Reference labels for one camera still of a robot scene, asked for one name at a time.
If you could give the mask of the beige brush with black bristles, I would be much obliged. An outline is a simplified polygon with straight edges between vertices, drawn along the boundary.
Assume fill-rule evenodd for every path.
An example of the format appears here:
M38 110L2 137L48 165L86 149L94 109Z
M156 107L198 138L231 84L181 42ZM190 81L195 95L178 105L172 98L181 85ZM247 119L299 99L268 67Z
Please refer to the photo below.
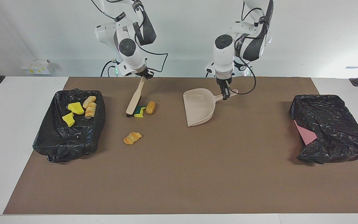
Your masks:
M138 87L136 89L136 91L134 92L129 104L128 104L128 107L127 107L127 110L126 110L126 116L127 117L132 117L134 112L135 112L135 108L137 107L138 105L138 102L140 101L140 98L141 98L141 93L142 93L142 89L143 89L143 85L146 81L146 78L145 77L141 77L140 81L139 81L139 84L138 84Z

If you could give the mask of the beige plastic dustpan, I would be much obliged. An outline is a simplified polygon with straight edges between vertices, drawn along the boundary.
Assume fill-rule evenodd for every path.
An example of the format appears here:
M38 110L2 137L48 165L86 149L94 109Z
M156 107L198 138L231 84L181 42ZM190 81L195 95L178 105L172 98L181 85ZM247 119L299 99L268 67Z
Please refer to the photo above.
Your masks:
M213 95L206 88L195 88L183 93L187 126L203 124L213 116L216 102L223 100L223 95Z

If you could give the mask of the pale bread chunk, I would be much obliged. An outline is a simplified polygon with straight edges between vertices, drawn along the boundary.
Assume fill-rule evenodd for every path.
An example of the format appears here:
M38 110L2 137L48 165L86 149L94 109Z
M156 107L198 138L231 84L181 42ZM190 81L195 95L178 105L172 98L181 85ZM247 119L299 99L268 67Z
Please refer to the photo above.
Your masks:
M85 99L85 101L83 102L82 107L83 108L88 108L90 107L91 103L94 103L96 101L97 97L96 96L89 96L87 99Z

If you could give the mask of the orange striped croissant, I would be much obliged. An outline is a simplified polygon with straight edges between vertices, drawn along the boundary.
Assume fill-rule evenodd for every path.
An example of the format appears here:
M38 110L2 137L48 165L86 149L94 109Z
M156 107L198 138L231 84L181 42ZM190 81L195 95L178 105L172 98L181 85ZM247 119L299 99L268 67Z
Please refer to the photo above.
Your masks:
M96 106L97 106L97 104L94 102L89 103L89 105L86 107L86 111L85 111L86 119L91 119L91 118L95 117Z
M142 134L138 133L138 132L131 132L128 134L128 136L126 136L123 139L123 142L127 145L132 145L134 144L136 141L138 141L139 139L141 139L143 136Z

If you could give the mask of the yellow sponge piece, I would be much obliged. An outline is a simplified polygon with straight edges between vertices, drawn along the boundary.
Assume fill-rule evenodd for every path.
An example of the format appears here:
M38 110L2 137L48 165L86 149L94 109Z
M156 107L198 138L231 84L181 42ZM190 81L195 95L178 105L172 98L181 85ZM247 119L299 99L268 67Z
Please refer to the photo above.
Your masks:
M74 114L72 112L62 116L62 120L67 124L68 127L71 127L75 124Z
M81 102L74 102L68 104L68 110L77 115L82 115L85 113L84 108L81 105Z

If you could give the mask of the pink bin box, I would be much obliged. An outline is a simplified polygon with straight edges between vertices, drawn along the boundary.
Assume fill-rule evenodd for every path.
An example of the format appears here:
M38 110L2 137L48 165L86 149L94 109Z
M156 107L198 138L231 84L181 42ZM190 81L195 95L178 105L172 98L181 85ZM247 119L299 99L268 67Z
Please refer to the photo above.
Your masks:
M305 128L299 126L295 120L293 120L293 121L294 121L294 123L297 127L297 130L301 136L301 139L303 140L305 145L308 145L317 139L317 135L313 131L305 129Z

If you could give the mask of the black trash bag bin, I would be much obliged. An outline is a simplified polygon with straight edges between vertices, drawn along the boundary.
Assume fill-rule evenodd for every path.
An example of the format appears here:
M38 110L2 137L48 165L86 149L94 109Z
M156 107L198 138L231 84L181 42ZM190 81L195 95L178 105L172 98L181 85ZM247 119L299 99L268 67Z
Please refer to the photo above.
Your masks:
M74 124L69 127L63 116L69 114L68 104L83 103L89 96L96 97L95 116L86 119L74 115ZM97 90L57 91L41 122L32 145L33 149L49 162L67 162L98 150L98 142L105 126L106 112L103 95Z

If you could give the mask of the black trash bag on pink box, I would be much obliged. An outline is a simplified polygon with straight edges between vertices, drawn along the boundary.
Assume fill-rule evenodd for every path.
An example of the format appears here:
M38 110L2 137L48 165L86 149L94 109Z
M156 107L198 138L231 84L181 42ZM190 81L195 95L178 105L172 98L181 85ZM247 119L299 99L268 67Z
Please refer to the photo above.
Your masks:
M295 123L316 135L297 159L306 163L358 160L358 123L337 95L296 95L289 114Z

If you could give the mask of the brown table mat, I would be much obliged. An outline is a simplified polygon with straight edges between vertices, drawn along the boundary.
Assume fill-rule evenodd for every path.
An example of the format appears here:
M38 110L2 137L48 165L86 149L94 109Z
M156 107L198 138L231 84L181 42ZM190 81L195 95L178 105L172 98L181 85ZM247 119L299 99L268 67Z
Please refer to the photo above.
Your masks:
M125 110L138 78L71 77L64 89L101 91L106 121L98 150L66 163L33 152L4 214L358 213L358 162L305 164L289 115L310 78L259 77L249 95L217 103L187 127L183 93L213 78L146 81L143 119ZM142 134L132 145L123 139Z

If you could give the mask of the white wall socket box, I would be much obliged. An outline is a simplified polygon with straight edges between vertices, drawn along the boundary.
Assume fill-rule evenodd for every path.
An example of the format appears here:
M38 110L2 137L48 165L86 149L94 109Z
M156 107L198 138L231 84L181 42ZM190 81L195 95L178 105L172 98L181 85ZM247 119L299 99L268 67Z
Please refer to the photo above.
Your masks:
M51 75L54 72L49 59L23 60L21 70L26 75Z

